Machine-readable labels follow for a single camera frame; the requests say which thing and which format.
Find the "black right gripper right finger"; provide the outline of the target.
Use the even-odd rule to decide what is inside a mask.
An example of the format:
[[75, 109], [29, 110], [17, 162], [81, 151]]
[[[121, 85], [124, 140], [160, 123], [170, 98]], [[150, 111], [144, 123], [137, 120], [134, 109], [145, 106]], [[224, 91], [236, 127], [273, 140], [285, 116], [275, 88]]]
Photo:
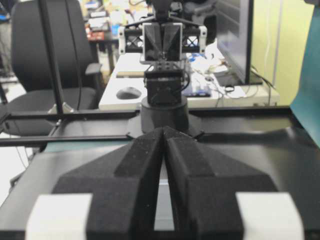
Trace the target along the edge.
[[267, 173], [171, 127], [163, 134], [169, 177], [197, 239], [304, 239], [292, 196]]

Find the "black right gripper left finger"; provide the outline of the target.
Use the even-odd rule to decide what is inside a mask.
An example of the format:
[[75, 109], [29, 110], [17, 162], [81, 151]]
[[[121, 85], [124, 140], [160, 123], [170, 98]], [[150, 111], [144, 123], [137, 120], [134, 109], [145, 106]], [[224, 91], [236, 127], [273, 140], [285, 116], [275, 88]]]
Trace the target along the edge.
[[154, 228], [163, 130], [63, 174], [40, 195], [28, 218], [28, 240], [131, 240]]

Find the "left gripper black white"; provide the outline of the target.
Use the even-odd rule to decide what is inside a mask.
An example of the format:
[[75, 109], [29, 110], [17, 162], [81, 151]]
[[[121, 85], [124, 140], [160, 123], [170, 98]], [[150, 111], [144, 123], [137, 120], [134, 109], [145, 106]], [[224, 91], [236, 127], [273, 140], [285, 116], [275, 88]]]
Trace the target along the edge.
[[178, 62], [185, 54], [203, 54], [207, 28], [186, 22], [145, 21], [118, 28], [118, 50], [121, 55], [141, 54], [145, 62]]

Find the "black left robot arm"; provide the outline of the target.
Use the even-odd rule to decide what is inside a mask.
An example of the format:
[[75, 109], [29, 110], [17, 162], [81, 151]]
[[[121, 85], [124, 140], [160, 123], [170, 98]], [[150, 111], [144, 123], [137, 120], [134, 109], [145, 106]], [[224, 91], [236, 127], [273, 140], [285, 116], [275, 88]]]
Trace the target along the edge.
[[130, 120], [136, 139], [61, 174], [51, 193], [37, 197], [29, 215], [27, 240], [132, 240], [154, 230], [159, 177], [165, 151], [165, 127], [195, 133], [198, 119], [182, 95], [190, 84], [179, 67], [186, 37], [205, 50], [207, 29], [168, 20], [141, 21], [120, 27], [119, 48], [128, 52], [140, 38], [150, 67], [144, 72], [147, 95], [140, 114]]

